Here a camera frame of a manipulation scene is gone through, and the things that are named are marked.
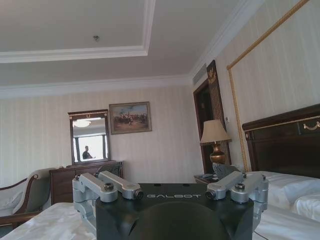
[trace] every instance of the picture frame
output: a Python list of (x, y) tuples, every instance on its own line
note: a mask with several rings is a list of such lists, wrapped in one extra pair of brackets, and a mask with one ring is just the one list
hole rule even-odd
[(152, 131), (148, 101), (110, 104), (109, 112), (112, 135)]

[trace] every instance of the air vent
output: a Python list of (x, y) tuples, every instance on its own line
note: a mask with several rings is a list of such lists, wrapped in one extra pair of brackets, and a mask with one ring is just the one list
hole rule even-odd
[(196, 75), (193, 77), (193, 79), (192, 79), (193, 85), (196, 85), (196, 83), (197, 83), (200, 79), (202, 79), (202, 77), (203, 77), (204, 75), (206, 75), (206, 74), (207, 74), (207, 65), (204, 64), (204, 65), (200, 68), (200, 70), (196, 73)]

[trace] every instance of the doorway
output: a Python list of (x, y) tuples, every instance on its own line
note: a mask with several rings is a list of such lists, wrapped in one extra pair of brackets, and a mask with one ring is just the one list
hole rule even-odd
[[(199, 139), (204, 131), (204, 122), (214, 119), (214, 109), (212, 107), (209, 81), (205, 80), (193, 93), (195, 112), (198, 123)], [(213, 152), (211, 145), (201, 146), (203, 169), (205, 174), (213, 174), (210, 154)]]

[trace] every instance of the wooden dresser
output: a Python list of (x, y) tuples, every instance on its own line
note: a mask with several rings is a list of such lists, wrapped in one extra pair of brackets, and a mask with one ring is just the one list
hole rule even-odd
[(123, 161), (105, 161), (90, 164), (71, 165), (50, 171), (51, 204), (72, 203), (72, 179), (83, 173), (94, 174), (103, 167), (103, 171), (110, 171), (119, 177), (124, 177)]

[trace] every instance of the wooden headboard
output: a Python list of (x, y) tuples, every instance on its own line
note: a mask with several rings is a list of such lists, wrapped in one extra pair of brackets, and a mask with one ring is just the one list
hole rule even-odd
[(320, 178), (320, 104), (242, 125), (252, 171)]

